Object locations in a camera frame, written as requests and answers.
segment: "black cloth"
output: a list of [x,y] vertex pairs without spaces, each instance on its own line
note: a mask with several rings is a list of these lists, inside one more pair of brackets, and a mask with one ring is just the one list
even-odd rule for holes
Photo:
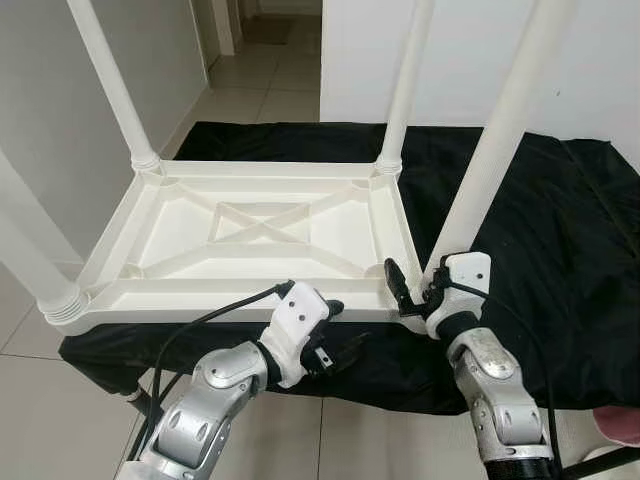
[[[384,125],[199,122],[177,160],[373,162]],[[479,128],[409,127],[399,189],[424,266]],[[640,407],[640,178],[608,142],[526,134],[473,245],[492,258],[493,295],[530,322],[550,361],[557,406]],[[544,405],[527,336],[498,305],[482,322],[520,361]],[[206,352],[257,338],[264,324],[202,325],[179,338],[166,366],[188,371]],[[67,337],[62,357],[110,392],[135,388],[174,325],[102,325]],[[362,358],[289,393],[328,395],[436,414],[465,409],[443,346],[396,324],[331,324],[331,348],[370,332]]]

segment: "white wall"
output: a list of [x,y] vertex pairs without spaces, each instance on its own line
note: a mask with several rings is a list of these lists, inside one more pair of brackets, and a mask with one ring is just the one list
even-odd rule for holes
[[[340,3],[343,2],[348,3],[348,0],[342,0]],[[320,15],[322,14],[322,0],[260,0],[260,9],[263,13]]]
[[[321,121],[384,122],[414,0],[325,0]],[[612,140],[640,171],[640,7],[580,0],[529,130]],[[439,0],[414,125],[481,126],[531,0]]]
[[[189,5],[175,0],[94,3],[159,149],[204,88]],[[17,190],[25,198],[32,192],[72,250],[86,258],[132,172],[66,2],[2,0],[0,65],[0,146],[11,164],[4,170],[22,177],[25,188]],[[29,208],[20,208],[31,215]],[[40,220],[31,234],[53,225]],[[48,247],[52,255],[58,252],[56,260],[78,259],[56,244]]]

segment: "pink object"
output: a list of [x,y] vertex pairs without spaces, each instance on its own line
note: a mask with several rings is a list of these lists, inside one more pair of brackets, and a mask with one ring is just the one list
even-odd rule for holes
[[628,447],[640,447],[640,409],[599,407],[593,418],[600,432],[609,440]]

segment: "tiled floor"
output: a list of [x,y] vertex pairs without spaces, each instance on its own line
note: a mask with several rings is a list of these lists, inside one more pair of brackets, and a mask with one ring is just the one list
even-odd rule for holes
[[[250,45],[213,68],[196,120],[317,121],[319,22],[286,46]],[[141,420],[60,360],[61,336],[0,265],[0,471],[13,480],[113,479]],[[181,381],[175,395],[187,385]],[[590,412],[559,412],[565,463],[605,445]],[[213,478],[485,478],[468,415],[402,414],[264,394],[236,418]]]

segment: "black cable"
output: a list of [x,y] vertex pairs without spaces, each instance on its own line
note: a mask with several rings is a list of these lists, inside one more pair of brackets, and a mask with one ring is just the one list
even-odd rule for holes
[[291,289],[292,285],[293,285],[292,281],[277,284],[267,290],[264,290],[263,292],[260,292],[260,293],[257,293],[256,295],[245,298],[244,300],[239,300],[225,307],[219,308],[218,310],[209,312],[206,315],[203,315],[202,317],[197,318],[196,320],[181,326],[169,336],[169,338],[162,344],[162,347],[160,348],[158,356],[156,357],[156,363],[155,363],[154,372],[153,372],[153,384],[151,387],[151,405],[149,407],[149,415],[147,415],[147,421],[148,421],[147,434],[145,435],[143,448],[149,441],[149,438],[151,438],[151,433],[153,432],[153,429],[156,427],[157,412],[158,412],[158,409],[160,408],[160,402],[158,399],[160,396],[160,378],[162,375],[162,359],[167,349],[169,348],[169,346],[173,343],[173,341],[177,337],[182,335],[184,332],[192,329],[197,325],[208,322],[209,320],[219,317],[220,315],[224,315],[225,313],[229,313],[232,310],[236,310],[238,308],[249,305],[250,303],[254,303],[254,302],[257,302],[258,300],[262,300],[263,298],[268,297],[273,293],[277,293],[280,297],[284,297],[284,295],[286,295],[286,292],[288,292],[288,290]]
[[[169,383],[167,383],[167,386],[164,387],[164,390],[162,390],[162,393],[160,394],[161,404],[164,401],[164,399],[167,398],[167,395],[169,395],[169,392],[171,392],[175,384],[178,383],[178,380],[182,378],[182,375],[183,373],[176,373],[171,378],[171,380],[169,380]],[[138,434],[136,435],[136,439],[133,441],[133,444],[131,445],[131,449],[129,450],[129,455],[127,455],[127,460],[126,460],[127,462],[136,460],[136,458],[138,457],[138,450],[140,449],[142,440],[145,438],[147,434],[148,424],[149,422],[147,420],[147,417],[145,417],[144,422],[142,422],[142,425],[140,425],[140,428],[138,429]]]
[[555,406],[553,399],[553,385],[551,383],[551,376],[549,375],[549,368],[547,364],[547,360],[544,354],[544,349],[542,348],[542,343],[540,339],[535,334],[533,329],[529,326],[524,318],[522,318],[513,308],[504,303],[502,300],[494,297],[493,295],[489,295],[488,293],[484,293],[482,290],[478,290],[473,287],[469,287],[467,285],[462,285],[461,283],[446,282],[447,287],[455,288],[457,290],[462,290],[464,292],[471,293],[473,295],[477,295],[478,297],[482,297],[485,300],[489,300],[496,305],[499,305],[504,310],[509,312],[511,316],[518,322],[520,327],[529,335],[531,339],[531,343],[533,344],[534,350],[538,356],[538,362],[540,363],[540,370],[542,370],[542,376],[544,378],[545,383],[545,396],[547,402],[547,411],[549,412],[549,441],[551,442],[551,450],[553,451],[553,463],[556,468],[556,475],[560,475],[562,472],[562,460],[560,459],[560,448],[558,446],[558,430],[556,428],[556,415],[555,415]]

